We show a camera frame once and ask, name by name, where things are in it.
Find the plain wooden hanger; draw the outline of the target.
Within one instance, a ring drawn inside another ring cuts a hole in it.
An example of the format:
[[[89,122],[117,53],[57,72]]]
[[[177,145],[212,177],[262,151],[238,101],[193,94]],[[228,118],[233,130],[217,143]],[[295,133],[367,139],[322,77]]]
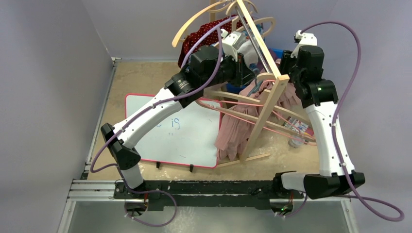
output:
[[[246,109],[254,108],[257,113],[261,116],[264,112],[263,108],[265,104],[267,104],[271,98],[269,97],[270,93],[275,91],[276,89],[280,88],[280,85],[277,83],[277,80],[274,79],[274,75],[272,73],[261,73],[257,76],[258,81],[262,81],[262,85],[267,83],[273,83],[272,89],[268,90],[262,89],[260,94],[260,99],[254,99],[252,97],[246,97],[238,94],[223,92],[223,91],[208,91],[214,97],[227,97],[230,99],[235,99],[237,102],[221,100],[219,103],[233,103],[236,106],[240,106]],[[301,123],[304,123],[311,126],[310,121],[307,117],[302,116],[294,111],[291,110],[292,106],[301,105],[302,101],[298,98],[295,94],[295,87],[292,83],[284,83],[286,87],[284,88],[282,94],[277,99],[276,105],[273,108],[269,108],[269,114],[274,114],[278,119],[281,119],[286,122],[286,124],[290,125],[290,128],[286,128],[279,124],[275,124],[271,121],[265,121],[263,125],[263,129],[272,131],[274,133],[289,137],[291,139],[296,139],[301,141],[305,144],[315,145],[315,137],[311,134],[306,133],[305,131],[299,129],[298,127],[294,126],[288,120],[284,118],[284,116],[288,116],[290,118],[296,119]],[[247,113],[242,113],[239,111],[235,111],[233,109],[226,109],[222,107],[214,107],[208,104],[203,103],[200,100],[197,100],[196,103],[202,107],[218,111],[224,113],[230,117],[234,117],[238,120],[244,121],[248,124],[256,125],[258,122],[258,117],[253,116]]]

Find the pink garment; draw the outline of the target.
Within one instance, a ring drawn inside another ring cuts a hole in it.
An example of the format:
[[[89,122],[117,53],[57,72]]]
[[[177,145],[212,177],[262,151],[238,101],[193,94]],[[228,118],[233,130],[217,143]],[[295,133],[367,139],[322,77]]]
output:
[[[267,84],[266,90],[270,91],[273,87],[273,83],[267,82]],[[245,89],[240,91],[239,94],[247,97],[254,86],[255,83],[249,84]],[[295,105],[301,105],[301,100],[297,97],[295,87],[292,83],[287,83],[285,91],[279,97],[276,105],[286,109],[291,109]],[[256,108],[244,105],[234,105],[229,109],[255,117],[259,117],[259,114],[262,111],[262,107]],[[253,128],[254,125],[225,114],[222,118],[222,124],[214,144],[217,148],[217,160],[221,161],[228,157],[230,161],[233,161],[239,153],[242,154]]]

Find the teal blue hanger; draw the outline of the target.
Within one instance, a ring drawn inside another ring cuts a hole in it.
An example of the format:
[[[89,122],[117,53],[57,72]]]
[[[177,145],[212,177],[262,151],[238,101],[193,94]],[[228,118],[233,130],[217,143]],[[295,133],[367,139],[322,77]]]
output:
[[[252,90],[248,93],[248,97],[254,98],[254,99],[259,99],[261,93],[267,88],[267,83],[264,81],[260,81],[255,85]]]

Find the pink wire hanger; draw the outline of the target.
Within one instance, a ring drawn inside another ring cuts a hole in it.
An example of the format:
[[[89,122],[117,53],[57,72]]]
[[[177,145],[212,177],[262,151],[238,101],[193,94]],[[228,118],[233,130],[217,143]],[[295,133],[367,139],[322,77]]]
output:
[[[215,101],[217,101],[218,103],[233,103],[235,105],[253,106],[253,107],[259,108],[259,107],[263,107],[264,104],[266,103],[266,99],[268,98],[270,91],[264,90],[262,93],[263,97],[260,100],[234,94],[234,93],[224,92],[224,91],[213,90],[213,91],[207,91],[207,93],[210,94],[212,97],[214,97]],[[246,113],[241,113],[235,110],[230,110],[230,109],[226,109],[226,108],[219,107],[219,106],[215,107],[210,104],[204,103],[203,100],[196,100],[195,102],[199,106],[218,111],[220,113],[229,115],[230,117],[234,117],[238,120],[244,121],[252,125],[256,125],[258,121],[257,116],[252,116]],[[290,122],[290,120],[295,119],[299,123],[310,125],[309,120],[306,119],[304,116],[296,112],[293,112],[289,109],[277,106],[277,105],[272,110],[272,114],[274,114],[276,117],[283,120],[286,123],[286,125],[288,125],[289,127],[279,125],[277,123],[273,123],[267,120],[264,126],[262,127],[263,129],[272,131],[274,133],[280,134],[290,139],[295,139],[307,145],[316,146],[314,136],[303,131],[303,129],[295,126],[292,122]]]

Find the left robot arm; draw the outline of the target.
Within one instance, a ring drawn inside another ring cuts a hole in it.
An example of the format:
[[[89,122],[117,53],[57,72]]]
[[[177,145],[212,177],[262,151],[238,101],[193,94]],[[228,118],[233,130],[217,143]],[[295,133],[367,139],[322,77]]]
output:
[[[243,86],[255,78],[243,53],[201,46],[196,52],[187,54],[180,71],[148,103],[115,125],[101,126],[104,148],[116,161],[120,176],[127,184],[126,193],[138,199],[145,192],[138,166],[141,156],[135,146],[151,129],[200,99],[207,87],[222,83]]]

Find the blue floral garment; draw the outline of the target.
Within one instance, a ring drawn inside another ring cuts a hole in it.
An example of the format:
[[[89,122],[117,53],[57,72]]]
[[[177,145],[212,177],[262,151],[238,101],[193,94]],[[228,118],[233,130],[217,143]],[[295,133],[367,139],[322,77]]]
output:
[[[257,63],[261,63],[261,66],[264,70],[267,69],[266,65],[265,65],[265,60],[262,58],[262,54],[261,54],[261,49],[259,47],[259,43],[258,43],[258,39],[261,38],[260,36],[260,32],[257,29],[257,27],[252,24],[252,25],[246,25],[245,30],[248,34],[249,37],[249,41],[252,44],[252,47],[254,48],[254,51],[258,57],[258,62]]]

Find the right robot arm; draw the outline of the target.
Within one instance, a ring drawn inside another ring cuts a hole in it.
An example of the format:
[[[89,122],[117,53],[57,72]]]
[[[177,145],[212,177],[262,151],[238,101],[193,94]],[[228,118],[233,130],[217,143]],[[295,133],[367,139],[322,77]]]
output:
[[[339,196],[365,183],[365,175],[355,171],[349,158],[340,123],[333,118],[338,94],[333,81],[322,77],[324,57],[320,47],[310,45],[301,46],[296,55],[284,50],[281,57],[279,70],[290,77],[316,137],[319,173],[276,173],[273,192],[280,198],[292,190],[311,199]]]

